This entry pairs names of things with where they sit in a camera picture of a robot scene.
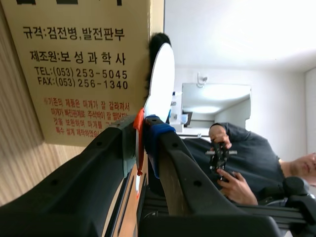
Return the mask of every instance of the orange tab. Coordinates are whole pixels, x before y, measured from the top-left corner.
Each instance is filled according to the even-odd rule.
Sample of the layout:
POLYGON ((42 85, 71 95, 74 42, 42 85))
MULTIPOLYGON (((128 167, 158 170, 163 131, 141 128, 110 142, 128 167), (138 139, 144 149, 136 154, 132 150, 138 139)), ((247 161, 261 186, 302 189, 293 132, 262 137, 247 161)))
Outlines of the orange tab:
POLYGON ((138 164, 139 167, 137 167, 138 172, 137 175, 141 176, 143 163, 144 163, 144 145, 143 145, 143 123, 144 123, 144 113, 145 110, 142 108, 134 121, 133 127, 138 131, 138 164))

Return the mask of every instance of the screw hole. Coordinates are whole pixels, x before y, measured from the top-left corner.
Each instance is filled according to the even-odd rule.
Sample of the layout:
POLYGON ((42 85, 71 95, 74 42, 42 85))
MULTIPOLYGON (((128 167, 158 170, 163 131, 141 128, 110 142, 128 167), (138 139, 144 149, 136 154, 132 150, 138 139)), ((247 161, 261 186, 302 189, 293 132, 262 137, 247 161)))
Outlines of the screw hole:
POLYGON ((202 186, 201 181, 195 180, 195 181, 194 181, 194 186, 201 187, 201 186, 202 186))
POLYGON ((58 179, 54 179, 53 181, 50 182, 51 186, 55 186, 58 184, 58 179))

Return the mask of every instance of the wooden wall panel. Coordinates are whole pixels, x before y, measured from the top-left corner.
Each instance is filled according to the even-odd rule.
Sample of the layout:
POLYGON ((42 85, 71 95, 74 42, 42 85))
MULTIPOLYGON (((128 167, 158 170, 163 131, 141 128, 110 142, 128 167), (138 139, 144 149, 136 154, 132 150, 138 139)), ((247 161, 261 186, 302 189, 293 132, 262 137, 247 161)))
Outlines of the wooden wall panel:
POLYGON ((27 192, 82 150, 44 142, 0 3, 0 205, 27 192))

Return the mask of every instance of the gray t-shirt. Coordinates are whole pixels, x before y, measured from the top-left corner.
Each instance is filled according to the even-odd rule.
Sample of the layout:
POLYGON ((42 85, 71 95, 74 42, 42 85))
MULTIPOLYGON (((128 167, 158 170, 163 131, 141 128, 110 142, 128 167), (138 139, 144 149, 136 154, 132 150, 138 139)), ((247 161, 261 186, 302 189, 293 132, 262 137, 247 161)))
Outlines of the gray t-shirt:
MULTIPOLYGON (((267 139, 256 133, 231 123, 217 123, 225 128, 232 143, 230 150, 237 151, 237 155, 231 155, 226 163, 228 172, 239 172, 246 179, 249 187, 258 200, 263 199, 260 191, 266 187, 282 185, 284 179, 279 158, 273 152, 267 139)), ((209 170, 210 156, 205 154, 211 148, 211 143, 203 139, 183 140, 200 168, 218 187, 217 175, 209 170)))

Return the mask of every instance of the white wall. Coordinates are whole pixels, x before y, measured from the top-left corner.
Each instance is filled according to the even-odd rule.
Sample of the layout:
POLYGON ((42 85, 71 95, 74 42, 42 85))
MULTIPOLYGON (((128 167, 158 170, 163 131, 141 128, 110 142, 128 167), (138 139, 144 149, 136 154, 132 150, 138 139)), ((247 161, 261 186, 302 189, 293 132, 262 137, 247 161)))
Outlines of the white wall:
POLYGON ((316 69, 306 73, 307 150, 316 152, 316 69))
MULTIPOLYGON (((208 83, 250 85, 251 130, 266 137, 283 160, 306 154, 303 73, 177 67, 175 91, 182 90, 182 83, 195 83, 199 71, 208 76, 208 83)), ((175 110, 181 112, 181 103, 175 110)))
POLYGON ((192 113, 191 120, 205 120, 205 121, 214 121, 215 115, 212 114, 200 114, 200 113, 192 113))
POLYGON ((188 127, 210 128, 213 124, 214 121, 191 120, 188 127))
POLYGON ((246 128, 246 119, 250 117, 250 99, 240 102, 215 115, 215 122, 230 122, 246 128))

